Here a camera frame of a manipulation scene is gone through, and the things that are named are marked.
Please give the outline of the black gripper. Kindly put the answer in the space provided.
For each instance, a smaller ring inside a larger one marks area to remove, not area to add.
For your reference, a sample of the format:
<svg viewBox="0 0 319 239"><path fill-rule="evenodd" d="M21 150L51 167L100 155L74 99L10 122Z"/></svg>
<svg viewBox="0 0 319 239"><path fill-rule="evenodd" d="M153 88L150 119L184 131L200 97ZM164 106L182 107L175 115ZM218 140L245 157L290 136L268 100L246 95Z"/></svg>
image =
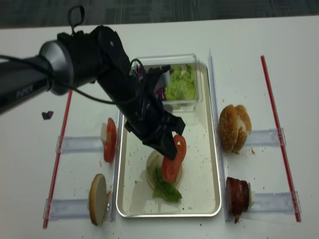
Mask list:
<svg viewBox="0 0 319 239"><path fill-rule="evenodd" d="M169 159L175 159L177 148L172 133L182 135L185 123L181 117L176 117L169 112L163 112L162 117L155 117L131 123L126 121L125 128L133 133L144 145L158 151Z"/></svg>

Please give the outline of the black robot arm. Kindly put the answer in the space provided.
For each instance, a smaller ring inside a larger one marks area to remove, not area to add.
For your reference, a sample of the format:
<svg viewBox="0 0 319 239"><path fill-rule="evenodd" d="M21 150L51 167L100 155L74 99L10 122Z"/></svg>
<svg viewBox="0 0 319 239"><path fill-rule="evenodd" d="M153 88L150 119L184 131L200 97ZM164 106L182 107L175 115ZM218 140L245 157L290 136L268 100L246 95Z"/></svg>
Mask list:
<svg viewBox="0 0 319 239"><path fill-rule="evenodd" d="M167 112L154 96L164 65L144 71L132 69L117 32L98 26L91 33L60 33L43 44L35 57L2 57L0 65L0 111L2 113L32 97L50 91L62 96L70 90L97 82L126 117L125 127L144 145L174 159L173 133L182 134L185 124Z"/></svg>

